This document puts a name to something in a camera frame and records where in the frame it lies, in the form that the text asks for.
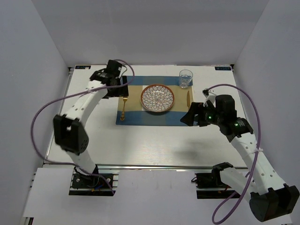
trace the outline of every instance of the round plate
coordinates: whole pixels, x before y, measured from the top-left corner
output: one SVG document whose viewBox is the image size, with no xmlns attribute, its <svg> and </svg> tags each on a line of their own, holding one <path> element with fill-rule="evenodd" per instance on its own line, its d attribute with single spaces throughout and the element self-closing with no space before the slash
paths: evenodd
<svg viewBox="0 0 300 225">
<path fill-rule="evenodd" d="M 174 94 L 167 86 L 153 84 L 142 91 L 141 103 L 149 111 L 164 112 L 173 106 Z"/>
</svg>

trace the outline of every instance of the gold fork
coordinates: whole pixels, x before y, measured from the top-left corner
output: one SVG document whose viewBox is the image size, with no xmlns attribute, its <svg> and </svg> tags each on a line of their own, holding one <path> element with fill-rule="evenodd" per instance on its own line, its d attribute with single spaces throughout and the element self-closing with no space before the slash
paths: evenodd
<svg viewBox="0 0 300 225">
<path fill-rule="evenodd" d="M 125 103 L 127 102 L 127 99 L 128 99 L 128 97 L 123 97 L 124 106 L 123 106 L 122 115 L 120 117 L 121 121 L 123 121 L 125 119 Z"/>
</svg>

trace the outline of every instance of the wall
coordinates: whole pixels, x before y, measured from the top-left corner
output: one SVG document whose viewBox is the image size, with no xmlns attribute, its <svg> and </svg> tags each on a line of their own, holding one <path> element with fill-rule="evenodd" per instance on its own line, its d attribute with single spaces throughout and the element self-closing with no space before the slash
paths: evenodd
<svg viewBox="0 0 300 225">
<path fill-rule="evenodd" d="M 269 1 L 236 62 L 235 75 L 258 108 L 265 154 L 287 184 L 300 190 L 299 9 L 298 0 Z M 256 124 L 250 103 L 242 100 Z M 291 218 L 300 224 L 300 202 Z"/>
<path fill-rule="evenodd" d="M 268 0 L 32 0 L 68 66 L 235 63 Z"/>
<path fill-rule="evenodd" d="M 0 218 L 18 225 L 33 173 L 42 161 L 30 142 L 30 123 L 46 102 L 61 96 L 68 68 L 30 0 L 2 0 L 0 7 Z M 37 121 L 45 153 L 58 105 Z"/>
</svg>

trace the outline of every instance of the blue stripe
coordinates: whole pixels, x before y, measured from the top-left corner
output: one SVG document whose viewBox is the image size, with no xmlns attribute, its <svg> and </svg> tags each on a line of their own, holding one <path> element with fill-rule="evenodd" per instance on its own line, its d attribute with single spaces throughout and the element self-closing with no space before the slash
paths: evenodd
<svg viewBox="0 0 300 225">
<path fill-rule="evenodd" d="M 180 119 L 186 112 L 148 112 L 148 111 L 128 111 L 125 112 L 125 119 L 120 120 L 122 112 L 118 111 L 116 125 L 127 126 L 186 126 Z"/>
<path fill-rule="evenodd" d="M 179 86 L 179 77 L 178 76 L 135 76 L 134 80 L 130 85 L 152 85 L 152 84 L 163 84 L 163 85 L 177 85 Z"/>
</svg>

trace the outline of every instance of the placemat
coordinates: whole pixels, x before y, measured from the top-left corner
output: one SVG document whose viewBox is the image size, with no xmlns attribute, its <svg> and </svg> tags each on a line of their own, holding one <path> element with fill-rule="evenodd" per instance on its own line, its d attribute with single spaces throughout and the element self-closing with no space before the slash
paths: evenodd
<svg viewBox="0 0 300 225">
<path fill-rule="evenodd" d="M 141 104 L 141 93 L 149 85 L 163 84 L 174 93 L 174 105 L 166 112 L 149 112 Z M 128 86 L 129 97 L 125 104 L 125 119 L 120 120 L 124 106 L 123 98 L 119 98 L 117 125 L 131 126 L 186 126 L 180 119 L 187 113 L 187 94 L 189 91 L 190 102 L 193 102 L 191 81 L 189 87 L 181 88 L 177 76 L 135 76 L 134 81 Z"/>
</svg>

